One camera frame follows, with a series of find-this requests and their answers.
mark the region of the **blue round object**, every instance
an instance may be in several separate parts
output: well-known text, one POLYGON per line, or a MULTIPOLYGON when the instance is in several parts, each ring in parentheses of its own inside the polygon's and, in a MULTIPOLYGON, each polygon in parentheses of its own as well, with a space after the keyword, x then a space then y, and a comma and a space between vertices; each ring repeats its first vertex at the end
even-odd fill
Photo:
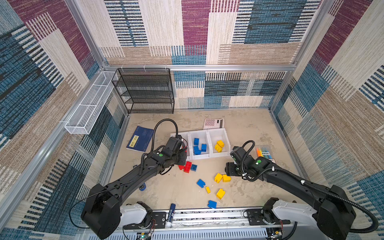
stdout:
POLYGON ((145 185, 145 183, 143 183, 143 185, 139 187, 140 191, 144 191, 146 188, 147 186, 145 185))

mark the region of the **beige table surface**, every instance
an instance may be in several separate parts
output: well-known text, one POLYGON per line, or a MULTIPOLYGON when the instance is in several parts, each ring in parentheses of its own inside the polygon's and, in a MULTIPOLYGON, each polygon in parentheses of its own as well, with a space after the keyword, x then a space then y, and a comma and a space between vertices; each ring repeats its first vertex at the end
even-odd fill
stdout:
MULTIPOLYGON (((141 152, 126 149, 136 126, 153 129, 156 123, 164 118, 173 119, 179 132, 202 130, 206 118, 224 118, 228 139, 233 146, 242 146, 247 140, 254 140, 256 145, 270 145, 272 157, 276 163, 295 174, 297 171, 288 155, 275 124, 266 109, 236 109, 216 111, 175 111, 174 114, 131 114, 129 124, 121 145, 121 149, 112 172, 111 181, 118 179, 132 170, 133 165, 140 164, 141 152)), ((166 144, 171 133, 175 132, 171 122, 163 122, 156 131, 155 148, 166 144)), ((230 156, 210 159, 191 160, 197 165, 197 171, 185 173, 174 166, 166 175, 156 175, 146 182, 145 191, 137 189, 124 204, 137 201, 146 203, 152 209, 169 209, 171 203, 177 209, 207 208, 208 200, 217 202, 217 207, 250 207, 263 206, 271 197, 285 201, 302 200, 291 193, 267 182, 257 180, 249 182, 240 177, 232 177, 228 183, 217 184, 214 177, 219 172, 225 174, 225 163, 232 161, 230 156), (211 193, 200 188, 196 182, 202 179, 209 186, 211 193), (218 190, 225 191, 224 198, 216 197, 218 190)))

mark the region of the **white plastic bin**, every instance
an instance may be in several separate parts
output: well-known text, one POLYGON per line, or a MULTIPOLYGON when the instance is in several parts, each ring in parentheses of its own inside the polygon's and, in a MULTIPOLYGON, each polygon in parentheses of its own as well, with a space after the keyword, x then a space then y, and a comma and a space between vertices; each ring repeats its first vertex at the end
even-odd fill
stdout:
MULTIPOLYGON (((171 133, 171 137, 174 137, 176 135, 176 133, 171 133)), ((181 137, 186 140, 188 142, 188 148, 187 148, 187 161, 191 160, 191 155, 190 155, 190 152, 189 152, 189 146, 190 146, 190 140, 189 140, 189 132, 179 132, 179 135, 181 135, 181 137)))
POLYGON ((188 146, 190 147, 190 152, 192 153, 192 159, 203 159, 203 158, 209 158, 210 153, 212 152, 212 146, 210 146, 209 142, 209 136, 207 130, 200 130, 200 131, 190 131, 189 132, 189 143, 188 146), (206 144, 207 145, 207 151, 201 152, 200 155, 195 155, 193 152, 194 147, 194 139, 199 139, 199 149, 201 150, 201 145, 206 144))
POLYGON ((225 128, 208 129, 207 131, 212 145, 212 152, 209 154, 209 157, 222 157, 229 155, 231 152, 231 144, 229 143, 225 128), (215 145, 219 140, 223 141, 224 143, 222 152, 217 152, 215 149, 215 145))

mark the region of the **wire mesh rack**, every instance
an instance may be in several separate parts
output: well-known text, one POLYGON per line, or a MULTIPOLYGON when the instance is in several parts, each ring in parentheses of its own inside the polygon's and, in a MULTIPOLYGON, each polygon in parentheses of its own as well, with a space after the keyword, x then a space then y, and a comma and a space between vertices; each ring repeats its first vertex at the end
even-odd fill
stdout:
POLYGON ((89 134, 113 89, 115 72, 103 71, 65 124, 70 134, 89 134))
POLYGON ((112 80, 128 113, 173 113, 168 68, 119 68, 112 80))

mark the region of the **red building block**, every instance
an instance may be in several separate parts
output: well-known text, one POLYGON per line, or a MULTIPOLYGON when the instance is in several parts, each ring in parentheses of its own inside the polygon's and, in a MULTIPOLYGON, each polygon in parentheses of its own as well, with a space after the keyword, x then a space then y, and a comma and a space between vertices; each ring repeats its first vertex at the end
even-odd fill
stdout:
POLYGON ((185 164, 184 172, 189 173, 189 170, 191 170, 192 163, 187 161, 185 164))

